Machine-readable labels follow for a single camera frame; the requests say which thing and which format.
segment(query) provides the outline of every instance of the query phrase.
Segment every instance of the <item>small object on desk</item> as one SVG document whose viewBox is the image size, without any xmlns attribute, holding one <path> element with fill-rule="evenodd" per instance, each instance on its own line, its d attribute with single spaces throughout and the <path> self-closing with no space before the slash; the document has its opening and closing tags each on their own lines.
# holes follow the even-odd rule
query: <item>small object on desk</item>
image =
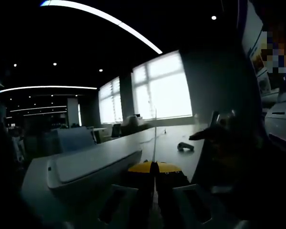
<svg viewBox="0 0 286 229">
<path fill-rule="evenodd" d="M 183 151 L 184 148 L 187 148 L 187 149 L 189 149 L 189 150 L 191 150 L 191 151 L 194 151 L 194 146 L 189 145 L 189 144 L 187 144 L 187 143 L 181 142 L 181 143 L 179 143 L 179 144 L 177 145 L 177 149 L 178 149 L 179 151 Z"/>
</svg>

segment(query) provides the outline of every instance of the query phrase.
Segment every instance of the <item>white pillar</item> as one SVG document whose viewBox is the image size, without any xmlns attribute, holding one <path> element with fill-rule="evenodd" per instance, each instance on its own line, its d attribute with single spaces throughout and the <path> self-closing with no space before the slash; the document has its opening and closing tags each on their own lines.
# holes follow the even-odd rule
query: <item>white pillar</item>
<svg viewBox="0 0 286 229">
<path fill-rule="evenodd" d="M 69 127 L 72 126 L 73 123 L 80 124 L 78 118 L 78 100 L 77 98 L 68 98 L 68 121 Z"/>
</svg>

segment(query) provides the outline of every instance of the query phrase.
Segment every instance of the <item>curved led light strip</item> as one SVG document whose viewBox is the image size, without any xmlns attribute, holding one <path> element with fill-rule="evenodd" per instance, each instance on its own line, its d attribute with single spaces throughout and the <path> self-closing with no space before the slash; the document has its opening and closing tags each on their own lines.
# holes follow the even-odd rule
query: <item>curved led light strip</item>
<svg viewBox="0 0 286 229">
<path fill-rule="evenodd" d="M 47 114 L 54 114 L 54 113 L 66 113 L 66 111 L 57 111 L 57 112 L 48 112 L 48 113 L 37 113 L 37 114 L 24 114 L 23 116 L 31 116 L 31 115 L 47 115 Z"/>
<path fill-rule="evenodd" d="M 59 107 L 67 107 L 67 106 L 46 106 L 46 107 L 36 107 L 36 108 L 28 108 L 28 109 L 14 110 L 14 111 L 10 111 L 10 112 L 15 112 L 15 111 L 28 111 L 28 110 L 46 109 L 46 108 L 59 108 Z"/>
<path fill-rule="evenodd" d="M 30 87 L 14 87 L 9 89 L 1 90 L 2 92 L 8 92 L 8 91 L 14 91 L 14 90 L 20 90 L 20 89 L 32 89 L 32 88 L 72 88 L 72 89 L 91 89 L 96 90 L 96 87 L 77 87 L 77 86 L 30 86 Z"/>
<path fill-rule="evenodd" d="M 119 19 L 116 19 L 115 17 L 109 15 L 108 13 L 105 13 L 103 11 L 100 11 L 96 8 L 86 6 L 77 2 L 73 1 L 64 1 L 64 0 L 47 0 L 44 3 L 41 4 L 41 6 L 65 6 L 65 7 L 70 7 L 70 8 L 75 8 L 78 10 L 86 11 L 88 13 L 92 13 L 96 16 L 99 16 L 101 18 L 104 18 L 113 24 L 116 24 L 120 26 L 122 29 L 126 30 L 145 44 L 147 44 L 150 48 L 152 48 L 156 53 L 161 54 L 162 51 L 155 46 L 153 43 L 151 43 L 147 38 L 145 38 L 143 35 L 138 33 L 136 30 L 131 28 L 130 26 L 126 25 L 124 22 L 120 21 Z"/>
</svg>

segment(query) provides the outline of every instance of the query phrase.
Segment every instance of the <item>chair backrest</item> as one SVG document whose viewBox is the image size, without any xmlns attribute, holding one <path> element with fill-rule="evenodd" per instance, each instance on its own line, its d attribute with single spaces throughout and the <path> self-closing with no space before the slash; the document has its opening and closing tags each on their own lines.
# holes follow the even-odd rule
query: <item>chair backrest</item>
<svg viewBox="0 0 286 229">
<path fill-rule="evenodd" d="M 112 127 L 111 137 L 120 137 L 121 136 L 121 124 L 114 124 Z"/>
</svg>

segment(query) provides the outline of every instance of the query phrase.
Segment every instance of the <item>dark ceiling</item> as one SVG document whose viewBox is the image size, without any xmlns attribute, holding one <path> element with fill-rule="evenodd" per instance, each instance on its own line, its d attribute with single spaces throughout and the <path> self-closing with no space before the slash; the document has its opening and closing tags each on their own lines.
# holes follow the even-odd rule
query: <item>dark ceiling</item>
<svg viewBox="0 0 286 229">
<path fill-rule="evenodd" d="M 0 90 L 37 85 L 99 88 L 159 56 L 139 39 L 105 19 L 67 7 L 40 7 L 42 2 L 12 1 L 2 6 L 0 83 L 4 87 Z M 236 26 L 236 0 L 224 0 L 224 12 L 221 0 L 76 2 L 116 17 L 163 53 L 199 46 L 201 42 L 216 42 L 219 34 Z M 23 94 L 18 90 L 6 97 L 18 96 L 21 100 L 22 96 L 27 98 L 28 93 L 33 92 Z M 52 93 L 56 94 L 38 90 L 38 94 Z"/>
</svg>

